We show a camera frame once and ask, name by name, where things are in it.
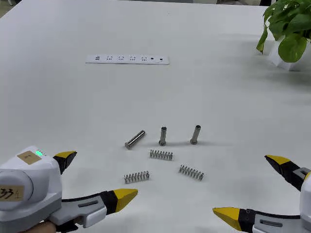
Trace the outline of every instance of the compression spring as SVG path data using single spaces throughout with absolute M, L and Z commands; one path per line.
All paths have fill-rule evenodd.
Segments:
M 150 158 L 172 160 L 173 152 L 150 150 Z
M 125 183 L 133 183 L 137 181 L 144 181 L 149 179 L 149 171 L 141 171 L 132 173 L 129 175 L 124 175 Z
M 185 166 L 185 165 L 180 165 L 179 172 L 181 172 L 185 175 L 188 175 L 190 177 L 193 177 L 195 179 L 198 179 L 200 181 L 203 179 L 203 176 L 204 176 L 203 172 L 200 172 L 196 169 L 193 169 L 193 168 Z

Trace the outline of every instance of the white pot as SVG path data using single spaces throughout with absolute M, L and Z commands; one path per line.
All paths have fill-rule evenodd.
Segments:
M 268 60 L 270 62 L 272 62 L 277 67 L 283 68 L 285 70 L 290 70 L 290 71 L 302 71 L 302 70 L 304 70 L 304 67 L 307 67 L 310 65 L 310 64 L 308 64 L 308 62 L 310 61 L 309 58 L 310 58 L 310 54 L 311 54 L 310 53 L 310 42 L 309 41 L 307 42 L 306 51 L 304 52 L 304 54 L 302 55 L 300 60 L 298 62 L 295 62 L 295 63 L 288 63 L 288 62 L 284 62 L 278 54 L 278 46 L 282 40 L 283 39 L 276 41 L 275 44 L 273 45 L 273 47 L 270 51 L 270 54 L 268 56 Z

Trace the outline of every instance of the green led light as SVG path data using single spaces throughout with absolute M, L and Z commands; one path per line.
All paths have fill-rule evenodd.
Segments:
M 39 155 L 39 156 L 42 156 L 42 155 L 43 155 L 42 152 L 40 152 L 40 151 L 38 151 L 38 150 L 37 150 L 35 153 L 36 153 L 37 155 Z

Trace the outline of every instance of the white tabletop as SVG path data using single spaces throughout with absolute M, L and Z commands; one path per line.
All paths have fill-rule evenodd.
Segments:
M 256 52 L 264 10 L 23 0 L 0 19 L 0 162 L 29 145 L 77 150 L 62 175 L 64 198 L 139 190 L 121 212 L 78 232 L 230 232 L 212 212 L 224 206 L 299 214 L 299 192 L 264 155 L 311 167 L 310 70 L 286 72 Z M 98 53 L 168 55 L 171 64 L 85 64 Z M 172 151 L 175 161 L 149 159 L 150 149 Z M 178 174 L 180 164 L 206 176 Z M 149 181 L 124 184 L 124 174 L 141 170 Z

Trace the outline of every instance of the socket outlet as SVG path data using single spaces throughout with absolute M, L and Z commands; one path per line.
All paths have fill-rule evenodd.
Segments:
M 143 64 L 143 65 L 168 65 L 168 56 L 144 54 L 102 54 L 89 55 L 86 63 L 114 63 L 114 64 Z

